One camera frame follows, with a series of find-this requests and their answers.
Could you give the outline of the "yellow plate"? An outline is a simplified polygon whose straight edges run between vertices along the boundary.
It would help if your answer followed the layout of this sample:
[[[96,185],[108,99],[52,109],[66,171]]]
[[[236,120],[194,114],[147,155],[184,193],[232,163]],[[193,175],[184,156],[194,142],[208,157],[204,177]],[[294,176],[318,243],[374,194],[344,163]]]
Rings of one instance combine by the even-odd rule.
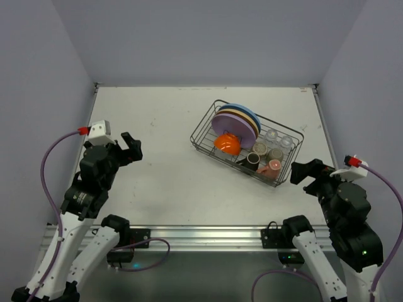
[[[244,121],[246,121],[254,130],[255,138],[258,137],[259,131],[261,129],[260,121],[258,118],[255,118],[254,116],[251,116],[249,113],[244,113],[238,109],[230,109],[230,108],[220,110],[216,112],[216,115],[221,115],[224,113],[232,114],[240,118],[243,118]]]

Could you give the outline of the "orange bowl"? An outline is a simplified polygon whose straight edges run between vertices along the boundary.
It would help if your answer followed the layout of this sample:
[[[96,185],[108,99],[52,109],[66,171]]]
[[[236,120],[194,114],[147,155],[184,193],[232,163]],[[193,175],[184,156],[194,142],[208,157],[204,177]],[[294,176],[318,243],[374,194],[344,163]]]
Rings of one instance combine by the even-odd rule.
[[[220,151],[230,155],[239,155],[241,152],[241,143],[239,139],[231,133],[220,135],[215,139],[213,144]]]

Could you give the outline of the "purple plate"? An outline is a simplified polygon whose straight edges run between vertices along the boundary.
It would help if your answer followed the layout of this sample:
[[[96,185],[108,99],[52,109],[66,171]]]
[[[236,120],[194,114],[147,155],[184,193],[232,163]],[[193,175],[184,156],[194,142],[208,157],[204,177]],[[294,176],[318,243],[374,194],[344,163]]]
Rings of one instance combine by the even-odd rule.
[[[251,148],[256,142],[254,128],[243,118],[231,113],[216,114],[212,118],[212,128],[218,136],[226,133],[235,135],[242,148]]]

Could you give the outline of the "blue plate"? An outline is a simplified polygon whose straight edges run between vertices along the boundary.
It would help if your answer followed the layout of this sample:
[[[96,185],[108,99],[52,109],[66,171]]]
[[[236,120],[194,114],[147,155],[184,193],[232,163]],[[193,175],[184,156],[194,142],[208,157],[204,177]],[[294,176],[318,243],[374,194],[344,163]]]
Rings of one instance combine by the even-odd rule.
[[[248,114],[254,120],[254,122],[256,123],[256,125],[258,127],[258,133],[260,133],[260,131],[261,131],[261,122],[260,122],[258,116],[255,113],[253,113],[249,108],[247,108],[247,107],[245,107],[243,105],[240,105],[240,104],[229,103],[229,104],[225,104],[225,105],[220,107],[220,110],[223,110],[223,109],[236,109],[238,111],[242,111],[245,114]]]

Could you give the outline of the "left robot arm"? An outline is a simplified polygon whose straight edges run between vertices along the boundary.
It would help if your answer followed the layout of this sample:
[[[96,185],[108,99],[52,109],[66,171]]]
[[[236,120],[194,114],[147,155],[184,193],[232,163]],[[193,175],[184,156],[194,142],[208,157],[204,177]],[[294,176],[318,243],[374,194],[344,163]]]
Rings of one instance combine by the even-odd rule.
[[[71,186],[57,215],[57,228],[46,254],[26,286],[17,288],[12,301],[79,301],[79,290],[94,268],[115,247],[130,243],[130,222],[117,215],[105,217],[86,248],[79,248],[108,200],[108,193],[121,167],[142,160],[141,141],[128,132],[121,137],[127,144],[100,143],[89,138]]]

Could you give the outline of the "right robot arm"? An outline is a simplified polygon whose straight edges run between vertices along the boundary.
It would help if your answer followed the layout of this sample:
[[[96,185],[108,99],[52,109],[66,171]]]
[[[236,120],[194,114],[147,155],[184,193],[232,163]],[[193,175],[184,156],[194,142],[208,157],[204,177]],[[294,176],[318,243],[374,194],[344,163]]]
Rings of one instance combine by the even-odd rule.
[[[383,264],[383,246],[366,221],[372,208],[367,193],[355,183],[368,175],[367,169],[366,162],[351,156],[346,157],[344,169],[335,169],[319,159],[291,164],[292,184],[307,177],[313,179],[304,192],[318,199],[345,280],[341,281],[331,268],[304,215],[287,218],[281,230],[304,258],[326,301],[379,300],[374,281]]]

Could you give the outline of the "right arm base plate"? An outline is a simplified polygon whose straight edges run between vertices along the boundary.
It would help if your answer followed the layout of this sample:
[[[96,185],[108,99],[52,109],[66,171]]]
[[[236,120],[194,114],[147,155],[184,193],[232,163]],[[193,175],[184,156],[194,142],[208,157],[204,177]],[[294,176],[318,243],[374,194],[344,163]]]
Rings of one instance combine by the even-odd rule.
[[[277,222],[271,221],[266,228],[260,229],[260,239],[264,249],[294,249],[295,247],[284,236]]]

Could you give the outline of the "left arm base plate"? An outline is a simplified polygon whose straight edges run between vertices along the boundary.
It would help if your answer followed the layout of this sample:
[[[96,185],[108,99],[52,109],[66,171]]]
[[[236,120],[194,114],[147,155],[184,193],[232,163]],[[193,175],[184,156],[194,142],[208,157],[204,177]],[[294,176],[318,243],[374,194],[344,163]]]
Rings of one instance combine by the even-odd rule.
[[[92,229],[91,233],[96,235],[98,228]],[[151,238],[151,230],[149,228],[131,228],[129,235],[126,235],[123,243],[119,243],[117,246],[126,246],[130,244],[135,244],[144,240]],[[138,249],[148,249],[149,243],[143,243],[137,246]]]

